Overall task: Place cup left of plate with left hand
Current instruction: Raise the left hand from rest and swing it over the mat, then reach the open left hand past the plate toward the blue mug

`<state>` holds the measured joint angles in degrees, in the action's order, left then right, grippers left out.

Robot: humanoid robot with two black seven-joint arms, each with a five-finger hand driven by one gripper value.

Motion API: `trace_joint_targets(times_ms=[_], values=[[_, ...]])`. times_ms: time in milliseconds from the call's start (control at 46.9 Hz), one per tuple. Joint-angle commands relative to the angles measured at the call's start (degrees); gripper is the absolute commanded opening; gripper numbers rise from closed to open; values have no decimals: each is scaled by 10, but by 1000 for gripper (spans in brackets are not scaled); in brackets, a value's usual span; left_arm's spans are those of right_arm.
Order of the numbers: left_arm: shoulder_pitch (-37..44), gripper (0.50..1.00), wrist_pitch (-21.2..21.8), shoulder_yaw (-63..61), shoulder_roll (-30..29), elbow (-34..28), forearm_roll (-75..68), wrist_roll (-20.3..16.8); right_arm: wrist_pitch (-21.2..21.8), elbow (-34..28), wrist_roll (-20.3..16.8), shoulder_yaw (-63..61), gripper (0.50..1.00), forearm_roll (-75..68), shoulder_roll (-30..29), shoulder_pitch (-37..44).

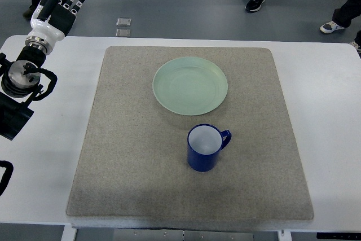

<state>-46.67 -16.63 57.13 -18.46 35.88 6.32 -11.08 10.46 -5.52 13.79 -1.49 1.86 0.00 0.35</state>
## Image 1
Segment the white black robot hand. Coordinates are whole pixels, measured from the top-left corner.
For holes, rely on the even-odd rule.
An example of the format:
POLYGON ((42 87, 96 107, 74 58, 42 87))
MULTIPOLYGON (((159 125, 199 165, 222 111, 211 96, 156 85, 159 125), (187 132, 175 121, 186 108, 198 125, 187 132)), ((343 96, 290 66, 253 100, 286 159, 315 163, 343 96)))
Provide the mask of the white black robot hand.
POLYGON ((30 20, 32 37, 47 43, 64 39, 72 29, 85 0, 41 0, 30 20))

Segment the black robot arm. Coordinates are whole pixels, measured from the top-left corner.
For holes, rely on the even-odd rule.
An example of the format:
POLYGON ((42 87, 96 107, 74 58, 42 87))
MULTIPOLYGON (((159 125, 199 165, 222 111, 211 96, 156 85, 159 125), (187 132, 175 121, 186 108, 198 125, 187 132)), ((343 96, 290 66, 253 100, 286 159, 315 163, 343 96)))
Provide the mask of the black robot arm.
POLYGON ((54 72, 42 68, 52 47, 45 39, 30 36, 13 62, 1 53, 1 136, 13 140, 34 111, 31 102, 49 96, 57 83, 54 72))

